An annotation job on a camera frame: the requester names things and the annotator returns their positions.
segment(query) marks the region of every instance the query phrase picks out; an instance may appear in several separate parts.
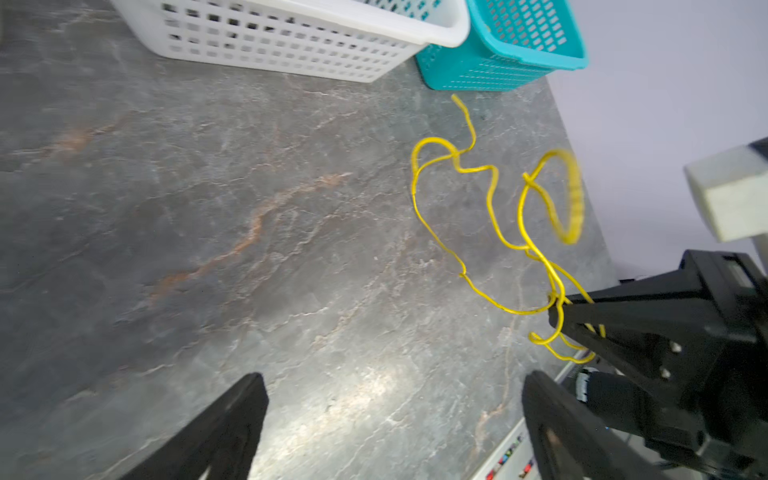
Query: marble surface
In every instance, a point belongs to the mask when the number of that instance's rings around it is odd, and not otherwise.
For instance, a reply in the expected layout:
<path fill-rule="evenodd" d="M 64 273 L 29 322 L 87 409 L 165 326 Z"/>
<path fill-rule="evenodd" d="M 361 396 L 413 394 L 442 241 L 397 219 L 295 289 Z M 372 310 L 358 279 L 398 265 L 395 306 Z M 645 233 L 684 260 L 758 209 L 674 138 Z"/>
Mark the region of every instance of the marble surface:
<path fill-rule="evenodd" d="M 102 0 L 6 2 L 0 44 L 2 478 L 117 478 L 246 372 L 270 395 L 253 478 L 469 476 L 521 417 L 526 372 L 562 363 L 472 294 L 415 218 L 409 152 L 468 143 L 408 61 L 373 84 L 173 61 Z M 465 164 L 496 163 L 518 239 L 520 175 L 568 141 L 546 81 L 467 92 Z M 429 150 L 439 153 L 438 148 Z M 475 282 L 545 301 L 502 247 L 488 175 L 435 167 L 423 213 Z M 564 205 L 564 169 L 541 181 Z M 588 289 L 613 269 L 528 228 Z"/>

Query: yellow cord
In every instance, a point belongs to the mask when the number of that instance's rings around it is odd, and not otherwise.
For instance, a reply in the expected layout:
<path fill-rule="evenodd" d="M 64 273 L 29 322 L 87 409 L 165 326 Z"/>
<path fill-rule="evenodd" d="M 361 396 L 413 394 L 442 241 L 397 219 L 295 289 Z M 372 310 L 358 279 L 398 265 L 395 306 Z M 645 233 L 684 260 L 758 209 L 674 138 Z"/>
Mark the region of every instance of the yellow cord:
<path fill-rule="evenodd" d="M 493 306 L 496 306 L 507 313 L 513 313 L 515 315 L 532 315 L 534 313 L 540 313 L 540 312 L 549 310 L 549 308 L 554 305 L 555 309 L 558 311 L 558 324 L 555 327 L 554 332 L 546 339 L 542 339 L 536 333 L 530 332 L 528 334 L 528 339 L 531 340 L 531 342 L 535 343 L 536 345 L 545 346 L 552 353 L 552 355 L 554 355 L 560 360 L 571 361 L 571 362 L 580 363 L 580 364 L 590 362 L 594 358 L 594 353 L 590 353 L 589 355 L 585 356 L 582 359 L 576 359 L 573 356 L 563 356 L 555 352 L 555 350 L 550 345 L 550 343 L 554 342 L 559 337 L 563 341 L 563 343 L 565 343 L 566 346 L 569 346 L 577 350 L 585 350 L 584 347 L 574 345 L 573 343 L 568 341 L 565 335 L 562 334 L 563 320 L 564 320 L 563 303 L 570 303 L 570 300 L 568 300 L 568 298 L 566 298 L 565 296 L 565 286 L 563 285 L 562 280 L 560 280 L 560 276 L 558 275 L 558 272 L 565 275 L 565 277 L 568 278 L 568 280 L 570 280 L 571 283 L 573 283 L 576 286 L 579 293 L 581 293 L 581 295 L 589 303 L 593 303 L 592 298 L 589 297 L 589 294 L 584 291 L 584 289 L 581 287 L 579 282 L 577 282 L 576 279 L 572 277 L 570 273 L 563 270 L 556 263 L 550 262 L 547 259 L 547 257 L 544 256 L 544 254 L 538 249 L 538 247 L 536 247 L 536 244 L 533 243 L 533 240 L 531 240 L 530 236 L 528 235 L 528 232 L 525 230 L 525 222 L 523 221 L 523 209 L 525 207 L 525 199 L 528 197 L 528 192 L 532 189 L 537 194 L 539 194 L 541 199 L 544 201 L 544 204 L 547 207 L 549 220 L 551 221 L 552 226 L 554 228 L 554 232 L 557 234 L 558 238 L 560 238 L 560 240 L 563 243 L 566 243 L 567 245 L 572 245 L 578 241 L 579 236 L 581 235 L 581 226 L 584 223 L 584 193 L 581 190 L 581 174 L 579 173 L 576 159 L 573 157 L 573 155 L 570 152 L 565 150 L 557 149 L 557 150 L 549 151 L 538 162 L 538 166 L 533 170 L 532 174 L 530 175 L 523 174 L 523 180 L 525 181 L 525 186 L 523 187 L 523 191 L 520 194 L 520 201 L 518 202 L 518 229 L 520 230 L 520 234 L 523 240 L 525 241 L 525 245 L 514 245 L 513 243 L 509 243 L 507 239 L 504 238 L 504 235 L 502 234 L 502 231 L 498 226 L 498 222 L 496 221 L 496 214 L 493 210 L 493 193 L 496 191 L 496 187 L 498 185 L 498 168 L 495 165 L 483 165 L 481 167 L 473 167 L 473 168 L 464 168 L 461 166 L 461 155 L 467 153 L 468 151 L 470 151 L 472 148 L 475 147 L 475 142 L 477 141 L 477 134 L 475 133 L 475 127 L 472 125 L 472 120 L 469 118 L 469 111 L 467 110 L 467 107 L 462 103 L 461 100 L 458 99 L 456 95 L 452 95 L 451 99 L 464 112 L 464 117 L 466 118 L 467 126 L 469 127 L 469 133 L 472 134 L 472 144 L 470 144 L 469 147 L 465 148 L 464 150 L 459 150 L 451 142 L 447 141 L 445 138 L 427 137 L 422 139 L 419 143 L 416 144 L 416 146 L 414 146 L 413 152 L 411 153 L 411 168 L 413 170 L 413 181 L 411 183 L 411 198 L 413 199 L 413 210 L 416 212 L 416 216 L 419 218 L 419 220 L 421 220 L 422 224 L 430 232 L 430 234 L 435 239 L 437 244 L 443 250 L 453 255 L 456 261 L 458 261 L 459 265 L 462 266 L 462 272 L 459 274 L 459 276 L 464 280 L 466 280 L 467 284 L 470 286 L 470 288 L 472 288 L 475 291 L 475 293 L 477 293 L 479 296 L 489 301 Z M 448 150 L 449 154 L 444 155 L 442 157 L 434 158 L 426 162 L 425 164 L 419 166 L 419 152 L 427 144 L 440 144 Z M 543 187 L 541 187 L 541 185 L 536 183 L 536 178 L 541 173 L 541 169 L 544 168 L 547 161 L 549 161 L 553 157 L 561 158 L 568 170 L 568 193 L 569 193 L 568 196 L 571 204 L 571 214 L 570 214 L 570 221 L 569 221 L 567 230 L 563 227 L 563 224 L 560 222 L 560 219 L 558 218 L 558 213 L 554 208 L 554 203 L 552 202 L 551 197 L 549 196 L 547 191 Z M 426 220 L 424 220 L 424 217 L 422 217 L 421 213 L 419 212 L 419 205 L 416 203 L 416 185 L 419 182 L 419 176 L 422 174 L 424 169 L 427 168 L 428 166 L 436 164 L 443 160 L 448 160 L 449 158 L 452 159 L 454 169 L 460 174 L 476 174 L 478 172 L 482 172 L 486 170 L 491 171 L 491 184 L 488 187 L 488 193 L 485 195 L 485 205 L 488 208 L 488 216 L 491 218 L 491 223 L 493 224 L 493 228 L 496 231 L 496 235 L 498 236 L 499 240 L 507 248 L 510 248 L 512 250 L 525 251 L 525 254 L 529 258 L 544 264 L 544 267 L 547 270 L 549 283 L 552 288 L 552 291 L 549 296 L 550 297 L 549 302 L 546 305 L 533 310 L 514 310 L 506 306 L 503 306 L 496 300 L 492 299 L 487 293 L 483 292 L 482 290 L 480 290 L 475 286 L 475 284 L 469 278 L 469 275 L 467 275 L 467 266 L 464 264 L 462 259 L 458 256 L 456 252 L 449 249 L 440 240 L 440 238 L 437 236 L 437 233 L 435 233 L 435 231 L 429 226 Z M 597 334 L 597 332 L 595 332 L 595 329 L 591 324 L 586 323 L 584 326 L 586 326 L 592 333 Z M 599 325 L 598 329 L 600 331 L 600 335 L 602 337 L 605 337 L 605 327 L 602 325 Z"/>

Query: teal plastic basket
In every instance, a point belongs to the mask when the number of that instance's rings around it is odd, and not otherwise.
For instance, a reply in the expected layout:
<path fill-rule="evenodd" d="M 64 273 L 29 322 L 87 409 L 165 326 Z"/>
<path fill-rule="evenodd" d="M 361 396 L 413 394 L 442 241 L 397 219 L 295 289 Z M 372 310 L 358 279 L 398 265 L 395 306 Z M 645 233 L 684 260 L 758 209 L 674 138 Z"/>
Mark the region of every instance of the teal plastic basket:
<path fill-rule="evenodd" d="M 587 66 L 566 0 L 467 0 L 472 27 L 457 48 L 416 55 L 434 90 L 509 91 L 553 70 Z"/>

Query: basket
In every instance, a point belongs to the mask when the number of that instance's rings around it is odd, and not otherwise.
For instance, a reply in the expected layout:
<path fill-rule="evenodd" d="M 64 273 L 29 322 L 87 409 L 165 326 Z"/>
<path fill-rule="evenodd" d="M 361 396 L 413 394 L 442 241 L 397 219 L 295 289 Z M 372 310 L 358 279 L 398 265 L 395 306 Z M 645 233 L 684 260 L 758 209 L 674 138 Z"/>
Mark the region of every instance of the basket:
<path fill-rule="evenodd" d="M 112 0 L 133 33 L 180 60 L 370 82 L 426 45 L 460 45 L 464 0 Z"/>
<path fill-rule="evenodd" d="M 587 66 L 566 0 L 468 0 L 472 28 L 459 48 L 416 55 L 435 90 L 509 91 L 547 73 Z"/>

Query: gray wall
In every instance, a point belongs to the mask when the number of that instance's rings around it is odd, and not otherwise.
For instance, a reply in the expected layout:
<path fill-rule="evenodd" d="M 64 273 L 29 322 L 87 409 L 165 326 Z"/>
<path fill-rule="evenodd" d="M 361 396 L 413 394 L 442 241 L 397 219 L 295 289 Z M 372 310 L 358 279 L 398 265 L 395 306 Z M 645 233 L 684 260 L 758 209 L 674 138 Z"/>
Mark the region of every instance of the gray wall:
<path fill-rule="evenodd" d="M 620 278 L 718 244 L 683 165 L 768 136 L 768 2 L 571 0 L 591 64 L 549 82 Z"/>

